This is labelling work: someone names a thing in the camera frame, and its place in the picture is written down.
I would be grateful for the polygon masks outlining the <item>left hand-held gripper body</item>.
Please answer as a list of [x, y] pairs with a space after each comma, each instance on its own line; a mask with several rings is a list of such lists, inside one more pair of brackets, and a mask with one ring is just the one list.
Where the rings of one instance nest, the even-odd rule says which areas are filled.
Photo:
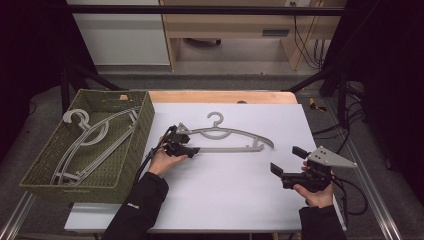
[[186, 134], [178, 134], [177, 126], [170, 126], [163, 138], [163, 148], [168, 156], [192, 156], [192, 150], [185, 147], [190, 138]]

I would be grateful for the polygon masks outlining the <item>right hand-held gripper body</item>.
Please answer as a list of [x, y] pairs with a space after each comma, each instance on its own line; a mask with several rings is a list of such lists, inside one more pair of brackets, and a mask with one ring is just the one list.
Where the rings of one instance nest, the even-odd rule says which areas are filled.
[[332, 167], [356, 168], [357, 164], [323, 146], [318, 147], [304, 159], [307, 170], [301, 173], [283, 173], [280, 177], [285, 189], [292, 189], [295, 184], [305, 187], [310, 192], [323, 191], [333, 179]]

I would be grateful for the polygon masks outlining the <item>green woven basket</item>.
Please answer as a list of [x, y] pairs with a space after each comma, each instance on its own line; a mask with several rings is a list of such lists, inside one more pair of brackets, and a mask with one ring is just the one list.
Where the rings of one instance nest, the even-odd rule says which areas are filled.
[[145, 91], [79, 90], [20, 187], [50, 202], [123, 202], [154, 115]]

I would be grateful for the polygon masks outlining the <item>person's right hand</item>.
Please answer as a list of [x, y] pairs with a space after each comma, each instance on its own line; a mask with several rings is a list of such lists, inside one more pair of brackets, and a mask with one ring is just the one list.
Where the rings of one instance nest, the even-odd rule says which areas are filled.
[[295, 184], [293, 189], [302, 196], [309, 207], [325, 208], [333, 204], [333, 186], [329, 184], [323, 191], [310, 192], [305, 187]]

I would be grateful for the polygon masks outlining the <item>person's left hand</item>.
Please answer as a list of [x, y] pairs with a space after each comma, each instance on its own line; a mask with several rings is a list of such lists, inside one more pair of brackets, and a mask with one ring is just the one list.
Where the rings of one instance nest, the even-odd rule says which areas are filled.
[[157, 176], [163, 176], [168, 170], [178, 163], [188, 158], [187, 155], [168, 156], [163, 148], [160, 148], [153, 155], [148, 171]]

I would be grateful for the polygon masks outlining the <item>white table mat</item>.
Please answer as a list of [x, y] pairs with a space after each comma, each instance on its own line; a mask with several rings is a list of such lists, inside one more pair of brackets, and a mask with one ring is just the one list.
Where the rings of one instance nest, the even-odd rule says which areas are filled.
[[[274, 143], [260, 152], [201, 153], [174, 166], [165, 175], [169, 192], [154, 233], [288, 232], [300, 230], [304, 199], [285, 189], [270, 171], [274, 163], [298, 172], [301, 158], [292, 147], [316, 148], [304, 110], [299, 104], [175, 104], [157, 103], [147, 145], [154, 147], [171, 125], [182, 122], [194, 130], [212, 126], [220, 112], [226, 128], [264, 136]], [[194, 134], [198, 147], [243, 147], [248, 137], [232, 134], [215, 142]]]

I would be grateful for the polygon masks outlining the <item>yellow black tool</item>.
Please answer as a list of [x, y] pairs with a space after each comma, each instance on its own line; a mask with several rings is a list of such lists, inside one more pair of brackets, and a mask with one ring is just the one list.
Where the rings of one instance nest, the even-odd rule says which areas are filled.
[[314, 98], [309, 98], [309, 107], [310, 107], [310, 109], [313, 109], [313, 110], [317, 110], [317, 111], [321, 111], [321, 112], [327, 112], [326, 107], [316, 105]]

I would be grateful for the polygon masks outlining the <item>black metal stand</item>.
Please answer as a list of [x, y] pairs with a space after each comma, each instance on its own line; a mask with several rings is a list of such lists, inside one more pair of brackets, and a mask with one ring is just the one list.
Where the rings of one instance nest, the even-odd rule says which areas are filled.
[[88, 89], [89, 86], [86, 82], [87, 79], [91, 79], [94, 82], [106, 87], [112, 91], [124, 91], [121, 88], [106, 79], [100, 77], [97, 73], [89, 71], [79, 65], [67, 65], [63, 68], [60, 75], [60, 89], [61, 89], [61, 102], [62, 112], [65, 113], [70, 104], [70, 87], [73, 87], [76, 92], [80, 89]]
[[337, 92], [337, 120], [343, 128], [346, 128], [348, 125], [346, 110], [347, 74], [343, 68], [335, 66], [324, 68], [306, 80], [289, 87], [286, 92], [296, 93], [318, 80], [323, 80], [319, 89], [319, 94], [322, 97], [331, 97], [334, 92]]

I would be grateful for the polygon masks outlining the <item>black curtain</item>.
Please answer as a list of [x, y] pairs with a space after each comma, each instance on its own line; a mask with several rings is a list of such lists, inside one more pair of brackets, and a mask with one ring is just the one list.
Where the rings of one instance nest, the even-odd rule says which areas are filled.
[[68, 65], [96, 68], [67, 0], [0, 0], [0, 161], [33, 96], [60, 84]]
[[365, 88], [365, 111], [390, 162], [424, 205], [424, 0], [347, 0], [326, 62], [353, 33], [347, 77]]

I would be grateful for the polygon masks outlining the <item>white cabinet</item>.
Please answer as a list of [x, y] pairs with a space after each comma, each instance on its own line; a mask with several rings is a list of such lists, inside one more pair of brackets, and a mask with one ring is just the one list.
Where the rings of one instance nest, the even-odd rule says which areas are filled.
[[160, 14], [74, 14], [97, 66], [169, 65]]

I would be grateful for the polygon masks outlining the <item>light wooden desk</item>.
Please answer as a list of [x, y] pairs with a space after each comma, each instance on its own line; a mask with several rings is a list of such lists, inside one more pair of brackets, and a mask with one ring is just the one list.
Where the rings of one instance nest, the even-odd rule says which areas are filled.
[[[285, 7], [286, 0], [158, 0], [162, 6]], [[347, 0], [311, 0], [309, 7], [346, 6]], [[275, 38], [283, 46], [290, 67], [297, 70], [314, 39], [331, 40], [338, 16], [176, 15], [163, 16], [171, 39]]]

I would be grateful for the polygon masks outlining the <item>aluminium rail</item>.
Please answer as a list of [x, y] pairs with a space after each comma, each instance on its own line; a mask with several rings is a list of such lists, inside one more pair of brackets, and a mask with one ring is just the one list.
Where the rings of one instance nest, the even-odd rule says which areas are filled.
[[313, 134], [316, 144], [324, 146], [355, 162], [353, 169], [335, 167], [336, 175], [344, 179], [346, 204], [342, 217], [348, 222], [348, 240], [401, 240], [398, 228], [372, 179], [374, 170], [366, 168], [366, 159], [360, 155], [354, 139], [363, 125], [364, 113], [356, 97], [348, 97], [346, 102], [347, 128], [337, 120], [337, 101], [323, 98], [327, 108], [325, 128]]
[[34, 194], [24, 192], [12, 215], [0, 230], [0, 240], [15, 240], [35, 200]]

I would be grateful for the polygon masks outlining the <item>black horizontal frame bar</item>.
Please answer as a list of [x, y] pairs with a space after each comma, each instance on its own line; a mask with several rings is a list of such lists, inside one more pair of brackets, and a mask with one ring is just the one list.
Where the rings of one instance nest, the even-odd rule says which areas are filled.
[[343, 16], [344, 8], [154, 5], [48, 5], [47, 9], [77, 14], [190, 14]]

